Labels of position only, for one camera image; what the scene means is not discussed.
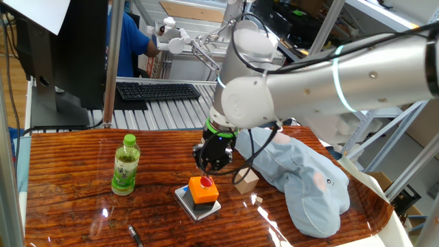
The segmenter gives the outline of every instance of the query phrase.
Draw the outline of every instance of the orange block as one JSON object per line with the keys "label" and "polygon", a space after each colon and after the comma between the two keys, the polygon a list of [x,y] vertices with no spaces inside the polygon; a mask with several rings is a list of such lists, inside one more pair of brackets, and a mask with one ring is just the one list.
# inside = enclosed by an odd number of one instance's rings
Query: orange block
{"label": "orange block", "polygon": [[203,187],[200,182],[201,178],[202,177],[192,177],[189,180],[189,189],[191,190],[193,201],[196,204],[215,202],[219,195],[215,183],[212,180],[212,186]]}

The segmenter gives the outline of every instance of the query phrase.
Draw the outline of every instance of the black pen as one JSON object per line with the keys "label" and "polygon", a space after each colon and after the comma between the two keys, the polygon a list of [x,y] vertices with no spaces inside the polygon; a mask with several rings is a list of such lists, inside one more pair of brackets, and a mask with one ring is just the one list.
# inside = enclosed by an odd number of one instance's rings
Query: black pen
{"label": "black pen", "polygon": [[136,244],[139,247],[143,247],[143,244],[140,242],[140,237],[137,235],[136,231],[131,225],[128,225],[128,231],[130,232],[131,237],[136,241]]}

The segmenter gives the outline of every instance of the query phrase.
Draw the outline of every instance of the computer monitor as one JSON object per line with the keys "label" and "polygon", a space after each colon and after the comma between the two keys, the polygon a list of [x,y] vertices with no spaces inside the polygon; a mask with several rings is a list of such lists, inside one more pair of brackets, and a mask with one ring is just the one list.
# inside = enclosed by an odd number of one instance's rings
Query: computer monitor
{"label": "computer monitor", "polygon": [[103,108],[108,0],[72,0],[58,35],[10,11],[19,60],[36,81],[31,126],[90,125],[87,108]]}

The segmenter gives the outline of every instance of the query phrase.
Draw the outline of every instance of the plastic bottle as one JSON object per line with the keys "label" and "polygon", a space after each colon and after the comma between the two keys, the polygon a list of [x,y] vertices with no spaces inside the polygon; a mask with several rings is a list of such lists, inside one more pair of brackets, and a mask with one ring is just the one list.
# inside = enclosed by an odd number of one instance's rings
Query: plastic bottle
{"label": "plastic bottle", "polygon": [[115,194],[126,196],[134,190],[139,158],[140,148],[136,144],[136,137],[127,134],[116,149],[115,173],[111,181],[111,189]]}

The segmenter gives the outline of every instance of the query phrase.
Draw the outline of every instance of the small wooden block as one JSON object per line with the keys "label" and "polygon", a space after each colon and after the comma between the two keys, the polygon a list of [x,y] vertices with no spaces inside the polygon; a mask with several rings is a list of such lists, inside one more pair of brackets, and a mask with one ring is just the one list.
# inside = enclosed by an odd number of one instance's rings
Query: small wooden block
{"label": "small wooden block", "polygon": [[256,197],[256,201],[254,202],[256,205],[261,206],[262,204],[262,198]]}
{"label": "small wooden block", "polygon": [[[241,171],[239,171],[236,177],[236,181],[240,180],[246,174],[247,169],[248,168],[244,168]],[[235,187],[241,194],[247,193],[252,191],[256,187],[258,181],[259,181],[259,177],[252,170],[250,170],[247,176],[244,178],[244,180],[242,180],[239,184],[235,185]]]}

